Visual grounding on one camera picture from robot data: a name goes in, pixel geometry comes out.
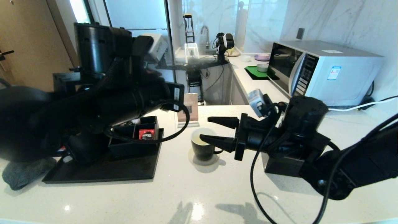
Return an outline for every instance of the sticker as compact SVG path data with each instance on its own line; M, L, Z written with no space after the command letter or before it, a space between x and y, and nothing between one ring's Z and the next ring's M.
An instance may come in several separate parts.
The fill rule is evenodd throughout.
M342 54L343 52L341 51L336 51L336 50L322 50L323 52L330 53L330 54Z
M332 70L329 73L328 80L336 80L339 72L341 70L341 66L333 66Z
M174 100L179 101L179 88L174 88Z

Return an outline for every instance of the green mat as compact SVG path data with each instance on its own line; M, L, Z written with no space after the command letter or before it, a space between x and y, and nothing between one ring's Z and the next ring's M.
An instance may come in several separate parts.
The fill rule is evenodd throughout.
M257 71L257 66L247 66L245 70L253 80L269 80L270 78L273 80L279 79L276 76L268 76L267 72Z

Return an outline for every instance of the wall switch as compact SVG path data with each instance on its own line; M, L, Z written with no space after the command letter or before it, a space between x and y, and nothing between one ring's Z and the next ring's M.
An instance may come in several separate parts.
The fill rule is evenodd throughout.
M304 36L304 31L305 31L304 28L299 28L296 38L302 40L302 37Z

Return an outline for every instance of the wooden door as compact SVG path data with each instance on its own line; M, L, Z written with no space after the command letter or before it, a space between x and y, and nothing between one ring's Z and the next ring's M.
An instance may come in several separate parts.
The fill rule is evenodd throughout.
M0 1L0 51L10 50L0 77L11 84L52 91L52 74L72 68L45 0Z

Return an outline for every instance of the faucet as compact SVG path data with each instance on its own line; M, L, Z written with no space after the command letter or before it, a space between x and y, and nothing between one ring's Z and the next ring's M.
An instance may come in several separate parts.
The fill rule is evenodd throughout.
M206 49L209 49L210 47L210 42L209 42L209 27L204 25L202 26L202 29L200 30L200 34L203 34L203 29L206 28Z

